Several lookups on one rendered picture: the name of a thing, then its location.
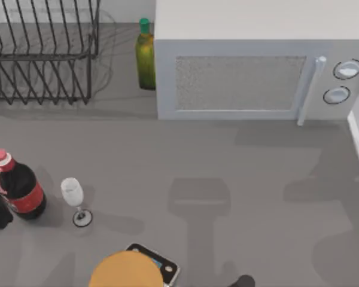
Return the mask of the green bottle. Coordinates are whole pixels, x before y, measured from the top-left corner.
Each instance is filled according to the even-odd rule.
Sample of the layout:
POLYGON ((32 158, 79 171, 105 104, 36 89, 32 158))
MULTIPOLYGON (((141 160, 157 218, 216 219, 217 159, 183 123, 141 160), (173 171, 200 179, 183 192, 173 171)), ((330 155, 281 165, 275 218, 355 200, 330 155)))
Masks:
POLYGON ((140 34, 135 44, 139 87, 143 90, 155 90, 154 36, 150 32, 150 21, 141 18, 139 28, 140 34))

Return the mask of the clear wine glass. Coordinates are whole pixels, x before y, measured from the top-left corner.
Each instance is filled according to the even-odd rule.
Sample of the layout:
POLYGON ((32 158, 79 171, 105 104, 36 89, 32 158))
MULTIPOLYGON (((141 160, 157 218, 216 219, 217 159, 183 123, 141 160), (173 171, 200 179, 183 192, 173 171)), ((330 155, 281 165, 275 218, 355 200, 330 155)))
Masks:
POLYGON ((88 226, 93 220, 93 214, 88 209, 83 209, 84 192, 81 184, 75 178, 65 178, 61 184, 60 189, 64 201, 71 207, 76 209, 72 222, 78 228, 88 226))

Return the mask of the black and white scale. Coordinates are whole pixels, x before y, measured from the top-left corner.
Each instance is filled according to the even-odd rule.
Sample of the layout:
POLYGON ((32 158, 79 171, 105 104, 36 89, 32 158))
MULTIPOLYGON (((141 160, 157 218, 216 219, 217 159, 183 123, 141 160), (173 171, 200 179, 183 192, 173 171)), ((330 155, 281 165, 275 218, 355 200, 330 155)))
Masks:
POLYGON ((177 263, 164 257, 154 249, 150 249, 139 243, 131 243, 125 250, 140 252, 149 257, 161 272, 163 287, 175 287, 177 277, 180 273, 180 267, 177 263))

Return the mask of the pale microwave oven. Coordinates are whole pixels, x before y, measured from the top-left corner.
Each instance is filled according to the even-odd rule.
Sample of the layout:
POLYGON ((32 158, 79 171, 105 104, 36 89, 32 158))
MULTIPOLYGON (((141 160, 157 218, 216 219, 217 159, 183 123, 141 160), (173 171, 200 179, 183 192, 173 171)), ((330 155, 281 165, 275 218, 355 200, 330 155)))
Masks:
POLYGON ((161 120, 297 122, 319 56, 306 120, 344 120, 359 95, 359 74, 333 75, 359 60, 359 0, 156 0, 154 33, 161 120), (340 86, 350 97, 326 104, 340 86))

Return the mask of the orange round stool top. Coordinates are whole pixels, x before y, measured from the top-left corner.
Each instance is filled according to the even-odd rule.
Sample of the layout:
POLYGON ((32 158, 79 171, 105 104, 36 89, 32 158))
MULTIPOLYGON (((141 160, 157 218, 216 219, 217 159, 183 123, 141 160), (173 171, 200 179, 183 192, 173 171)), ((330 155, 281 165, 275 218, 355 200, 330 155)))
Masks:
POLYGON ((94 268, 88 287, 163 287, 163 277, 148 256, 120 251, 107 256, 94 268))

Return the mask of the small black rounded object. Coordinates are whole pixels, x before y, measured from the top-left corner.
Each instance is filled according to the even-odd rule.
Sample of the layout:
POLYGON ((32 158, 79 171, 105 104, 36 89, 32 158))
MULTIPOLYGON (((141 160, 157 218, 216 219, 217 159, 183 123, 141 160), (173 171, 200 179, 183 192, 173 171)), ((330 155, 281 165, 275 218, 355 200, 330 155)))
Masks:
POLYGON ((255 280, 250 275, 241 275, 230 287, 255 287, 255 280))

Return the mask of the microwave knob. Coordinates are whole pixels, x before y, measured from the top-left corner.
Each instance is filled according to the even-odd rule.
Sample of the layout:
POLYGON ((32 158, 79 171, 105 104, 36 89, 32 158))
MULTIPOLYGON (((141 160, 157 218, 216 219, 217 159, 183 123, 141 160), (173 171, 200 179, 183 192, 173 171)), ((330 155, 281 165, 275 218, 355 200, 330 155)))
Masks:
POLYGON ((333 69, 333 75, 339 80, 348 80, 359 74, 359 60, 351 59, 339 62, 333 69))
POLYGON ((338 105, 345 102, 351 95, 349 88, 340 86, 327 90, 323 95, 323 101, 328 105, 338 105))

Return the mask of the dark cola bottle red label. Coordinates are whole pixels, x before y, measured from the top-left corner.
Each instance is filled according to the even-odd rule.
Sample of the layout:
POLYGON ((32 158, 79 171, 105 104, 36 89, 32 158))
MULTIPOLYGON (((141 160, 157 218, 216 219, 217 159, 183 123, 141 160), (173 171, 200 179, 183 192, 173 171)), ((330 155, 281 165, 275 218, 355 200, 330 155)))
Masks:
POLYGON ((15 214, 28 221, 39 218, 47 204, 34 171, 5 149, 0 149, 0 195, 15 214))

